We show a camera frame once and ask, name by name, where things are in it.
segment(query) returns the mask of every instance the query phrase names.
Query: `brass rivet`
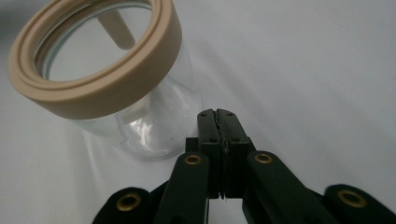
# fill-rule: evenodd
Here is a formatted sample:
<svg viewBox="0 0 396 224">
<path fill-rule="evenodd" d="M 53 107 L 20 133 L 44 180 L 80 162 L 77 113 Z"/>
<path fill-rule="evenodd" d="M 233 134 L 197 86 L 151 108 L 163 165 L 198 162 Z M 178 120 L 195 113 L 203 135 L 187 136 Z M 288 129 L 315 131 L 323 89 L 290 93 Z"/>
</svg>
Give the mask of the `brass rivet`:
<svg viewBox="0 0 396 224">
<path fill-rule="evenodd" d="M 184 162 L 186 162 L 189 165 L 196 165 L 201 163 L 201 161 L 202 161 L 201 157 L 197 155 L 190 155 L 186 157 L 186 159 L 184 159 Z"/>
<path fill-rule="evenodd" d="M 265 153 L 260 153 L 254 157 L 254 160 L 260 163 L 268 164 L 272 162 L 272 157 L 268 156 Z"/>
<path fill-rule="evenodd" d="M 117 201 L 117 208 L 121 212 L 128 212 L 139 206 L 141 198 L 136 192 L 126 193 Z"/>
<path fill-rule="evenodd" d="M 352 207 L 363 208 L 367 206 L 367 202 L 363 197 L 361 197 L 358 193 L 348 189 L 342 189 L 338 191 L 338 197 L 343 203 L 346 203 L 347 205 Z"/>
</svg>

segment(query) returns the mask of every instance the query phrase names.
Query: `jar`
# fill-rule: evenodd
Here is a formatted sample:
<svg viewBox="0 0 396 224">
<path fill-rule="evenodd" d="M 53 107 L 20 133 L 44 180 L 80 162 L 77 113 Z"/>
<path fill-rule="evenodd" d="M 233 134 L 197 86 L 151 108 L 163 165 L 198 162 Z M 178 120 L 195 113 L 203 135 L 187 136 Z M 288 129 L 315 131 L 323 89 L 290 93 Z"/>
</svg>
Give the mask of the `jar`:
<svg viewBox="0 0 396 224">
<path fill-rule="evenodd" d="M 8 67 L 21 94 L 140 159 L 175 155 L 196 133 L 201 96 L 171 0 L 53 1 L 21 30 Z"/>
</svg>

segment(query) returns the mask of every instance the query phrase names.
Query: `gray background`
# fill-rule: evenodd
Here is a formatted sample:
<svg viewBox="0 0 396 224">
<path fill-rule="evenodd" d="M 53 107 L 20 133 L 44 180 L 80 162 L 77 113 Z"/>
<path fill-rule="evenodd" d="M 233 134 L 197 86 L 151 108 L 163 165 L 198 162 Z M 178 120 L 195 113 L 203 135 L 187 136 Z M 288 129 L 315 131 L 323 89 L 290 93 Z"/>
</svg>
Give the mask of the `gray background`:
<svg viewBox="0 0 396 224">
<path fill-rule="evenodd" d="M 90 223 L 115 191 L 154 189 L 175 159 L 137 161 L 19 95 L 7 55 L 49 1 L 0 3 L 1 223 Z M 206 108 L 322 193 L 346 183 L 396 212 L 396 2 L 175 0 Z M 238 200 L 209 223 L 246 223 Z"/>
</svg>

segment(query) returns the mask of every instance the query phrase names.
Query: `beige handle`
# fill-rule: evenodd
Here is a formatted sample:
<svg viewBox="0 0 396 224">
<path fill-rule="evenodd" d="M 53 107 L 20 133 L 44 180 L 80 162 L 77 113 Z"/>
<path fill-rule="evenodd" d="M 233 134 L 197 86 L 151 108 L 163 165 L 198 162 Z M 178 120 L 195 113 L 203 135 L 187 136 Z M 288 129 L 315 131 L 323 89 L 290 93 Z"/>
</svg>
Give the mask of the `beige handle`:
<svg viewBox="0 0 396 224">
<path fill-rule="evenodd" d="M 131 49 L 134 46 L 134 36 L 117 10 L 101 15 L 98 20 L 120 49 Z"/>
</svg>

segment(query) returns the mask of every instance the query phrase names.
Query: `beige ring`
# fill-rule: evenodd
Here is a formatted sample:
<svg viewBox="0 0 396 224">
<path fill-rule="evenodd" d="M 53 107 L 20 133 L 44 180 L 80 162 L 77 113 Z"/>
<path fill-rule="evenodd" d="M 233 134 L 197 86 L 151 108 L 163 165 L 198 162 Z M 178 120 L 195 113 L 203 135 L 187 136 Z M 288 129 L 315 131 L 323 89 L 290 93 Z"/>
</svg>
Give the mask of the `beige ring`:
<svg viewBox="0 0 396 224">
<path fill-rule="evenodd" d="M 45 55 L 68 27 L 98 8 L 137 3 L 151 7 L 147 31 L 106 69 L 70 81 L 39 75 Z M 8 71 L 17 91 L 67 119 L 96 119 L 134 104 L 154 89 L 175 62 L 181 27 L 172 0 L 56 0 L 21 30 L 9 55 Z"/>
</svg>

